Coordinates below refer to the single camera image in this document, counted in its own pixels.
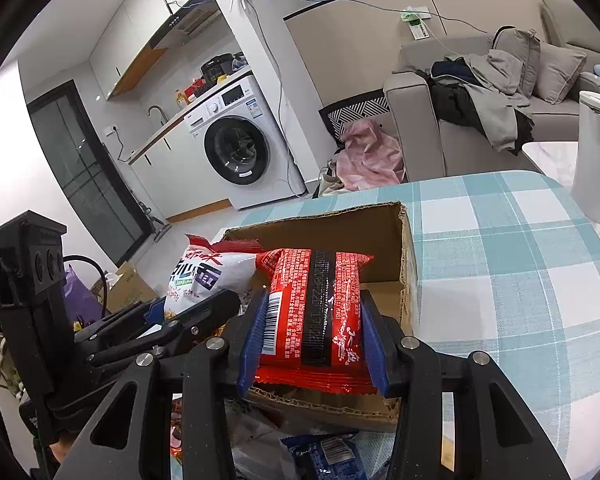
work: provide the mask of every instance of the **sofa armrest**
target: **sofa armrest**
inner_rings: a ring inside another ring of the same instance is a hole
[[[581,73],[580,77],[576,80],[575,85],[573,85],[573,88],[569,91],[569,98],[574,101],[579,101],[581,90],[597,92],[600,94],[600,76],[595,75],[593,72]]]
[[[384,83],[384,95],[400,136],[407,179],[445,176],[440,130],[427,82],[413,72],[393,74]]]

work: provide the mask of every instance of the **faucet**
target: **faucet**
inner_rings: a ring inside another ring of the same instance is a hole
[[[151,110],[153,110],[154,108],[158,108],[158,110],[160,110],[160,113],[162,114],[162,118],[164,119],[164,122],[162,122],[162,121],[160,121],[160,122],[164,126],[166,123],[169,122],[169,120],[167,119],[167,116],[164,114],[164,111],[162,110],[162,108],[160,108],[158,105],[149,106],[149,109],[146,111],[147,117],[151,117]]]

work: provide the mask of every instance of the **pink cloth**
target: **pink cloth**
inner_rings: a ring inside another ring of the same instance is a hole
[[[402,182],[404,163],[400,142],[371,119],[351,123],[342,139],[345,148],[336,155],[336,174],[344,187],[358,191]]]

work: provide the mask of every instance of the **red wrapper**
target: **red wrapper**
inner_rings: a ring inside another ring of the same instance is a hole
[[[361,341],[359,269],[372,256],[276,249],[256,257],[271,279],[256,381],[371,394]]]

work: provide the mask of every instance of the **black and white patterned headboard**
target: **black and white patterned headboard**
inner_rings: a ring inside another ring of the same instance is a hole
[[[382,89],[355,95],[325,106],[319,111],[327,131],[339,146],[343,145],[344,125],[389,111],[389,103]]]

